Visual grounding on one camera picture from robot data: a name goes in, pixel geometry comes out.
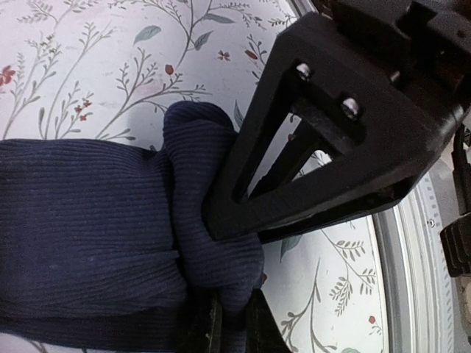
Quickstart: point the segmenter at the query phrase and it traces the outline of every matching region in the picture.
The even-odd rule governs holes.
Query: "knit sweater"
[[[163,148],[0,142],[0,330],[66,346],[172,350],[217,290],[225,352],[244,352],[261,278],[256,235],[213,241],[201,207],[236,133],[208,103],[164,118]]]

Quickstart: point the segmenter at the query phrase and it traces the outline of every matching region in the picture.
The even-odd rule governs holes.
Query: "black plastic part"
[[[471,212],[471,165],[468,163],[466,153],[463,150],[465,131],[464,126],[461,126],[457,131],[452,153],[453,164],[455,166],[453,180],[455,182],[460,215]]]
[[[221,303],[215,293],[205,292],[201,297],[194,323],[176,353],[219,353],[221,350]]]
[[[453,178],[461,217],[440,234],[451,277],[471,274],[471,165],[464,151],[465,127],[455,136]]]
[[[290,353],[261,290],[247,308],[247,353]]]
[[[336,1],[337,12],[345,2]],[[347,7],[342,11],[337,21],[345,21],[343,29],[364,18]],[[399,21],[406,12],[395,13]],[[376,33],[381,26],[373,22],[379,20],[368,19],[370,27],[364,30]],[[401,39],[408,47],[411,39],[398,34],[395,23],[379,32],[382,43],[397,48]],[[420,32],[419,38],[428,38],[428,32]],[[468,58],[471,46],[465,49],[462,57]],[[442,85],[424,59],[427,53],[415,57],[411,50],[400,55],[408,71],[398,84],[391,73],[400,67],[394,58],[383,59],[388,53],[354,44],[333,21],[314,13],[278,36],[238,139],[203,207],[214,239],[258,232],[268,243],[385,210],[407,195],[461,124],[470,106],[470,86],[466,80],[458,80],[456,90]],[[307,82],[297,73],[300,63],[311,69]],[[341,104],[346,98],[358,102],[359,119],[345,116]],[[313,139],[288,143],[247,197],[260,161],[292,112],[302,119],[305,136]],[[333,154],[333,161],[291,181],[319,145]]]

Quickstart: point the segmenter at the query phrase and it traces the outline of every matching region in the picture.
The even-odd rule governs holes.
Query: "fabric fold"
[[[260,282],[256,235],[214,242],[201,216],[236,133],[208,103],[179,102],[164,147],[0,142],[0,330],[91,349],[175,349],[194,287],[217,290],[224,352],[244,352]]]

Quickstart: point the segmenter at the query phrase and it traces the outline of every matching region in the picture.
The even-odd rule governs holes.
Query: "floral wallpaper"
[[[2,138],[159,149],[163,114],[211,101],[240,126],[287,0],[0,0]],[[279,141],[294,138],[289,116]],[[316,153],[300,174],[328,163]],[[266,246],[263,289],[293,352],[386,353],[369,219]],[[0,334],[2,353],[96,353]]]

